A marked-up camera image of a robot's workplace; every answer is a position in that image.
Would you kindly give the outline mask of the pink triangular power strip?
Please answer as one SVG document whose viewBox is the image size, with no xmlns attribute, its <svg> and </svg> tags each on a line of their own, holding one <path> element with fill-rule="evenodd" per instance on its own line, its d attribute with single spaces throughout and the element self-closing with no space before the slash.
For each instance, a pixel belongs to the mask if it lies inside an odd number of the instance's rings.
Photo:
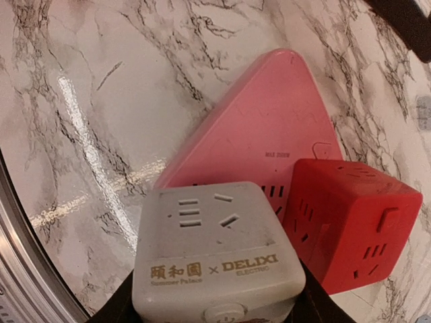
<svg viewBox="0 0 431 323">
<path fill-rule="evenodd" d="M 181 145 L 156 188 L 254 182 L 286 213 L 299 159 L 341 159 L 305 60 L 285 48 L 261 55 Z"/>
</svg>

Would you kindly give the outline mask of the white travel adapter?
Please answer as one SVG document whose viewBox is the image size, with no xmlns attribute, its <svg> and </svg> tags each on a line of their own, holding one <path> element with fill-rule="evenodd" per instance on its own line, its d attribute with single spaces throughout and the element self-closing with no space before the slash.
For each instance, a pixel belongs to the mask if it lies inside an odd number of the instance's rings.
<svg viewBox="0 0 431 323">
<path fill-rule="evenodd" d="M 146 197 L 132 286 L 144 322 L 283 322 L 305 282 L 258 185 L 165 188 Z"/>
</svg>

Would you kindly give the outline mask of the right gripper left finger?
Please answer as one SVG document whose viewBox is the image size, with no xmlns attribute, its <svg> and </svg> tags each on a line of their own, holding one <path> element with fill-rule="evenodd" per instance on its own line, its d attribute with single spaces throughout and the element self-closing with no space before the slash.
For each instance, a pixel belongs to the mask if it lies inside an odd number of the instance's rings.
<svg viewBox="0 0 431 323">
<path fill-rule="evenodd" d="M 90 318 L 90 323 L 141 323 L 132 304 L 132 285 L 133 271 L 105 305 Z"/>
</svg>

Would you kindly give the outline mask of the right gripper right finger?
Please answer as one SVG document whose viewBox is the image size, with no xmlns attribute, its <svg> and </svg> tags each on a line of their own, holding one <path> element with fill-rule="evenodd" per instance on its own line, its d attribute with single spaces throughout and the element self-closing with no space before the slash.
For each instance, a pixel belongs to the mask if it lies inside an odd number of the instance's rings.
<svg viewBox="0 0 431 323">
<path fill-rule="evenodd" d="M 289 323 L 346 323 L 352 318 L 327 294 L 321 284 L 300 261 L 306 275 L 306 285 L 286 318 Z"/>
</svg>

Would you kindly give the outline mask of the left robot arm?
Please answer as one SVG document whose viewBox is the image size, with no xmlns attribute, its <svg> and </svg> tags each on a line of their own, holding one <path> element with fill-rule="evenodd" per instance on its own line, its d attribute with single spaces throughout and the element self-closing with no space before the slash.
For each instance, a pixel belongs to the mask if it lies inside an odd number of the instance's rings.
<svg viewBox="0 0 431 323">
<path fill-rule="evenodd" d="M 426 16 L 416 1 L 368 0 L 373 12 L 384 19 L 408 49 L 423 62 L 430 62 L 430 15 Z"/>
</svg>

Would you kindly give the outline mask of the red cube socket adapter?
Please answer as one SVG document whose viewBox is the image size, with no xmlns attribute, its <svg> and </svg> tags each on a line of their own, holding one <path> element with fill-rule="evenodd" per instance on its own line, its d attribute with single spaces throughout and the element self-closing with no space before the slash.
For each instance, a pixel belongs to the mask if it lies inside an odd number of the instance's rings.
<svg viewBox="0 0 431 323">
<path fill-rule="evenodd" d="M 422 201 L 416 189 L 366 164 L 300 159 L 282 225 L 331 295 L 391 274 Z"/>
</svg>

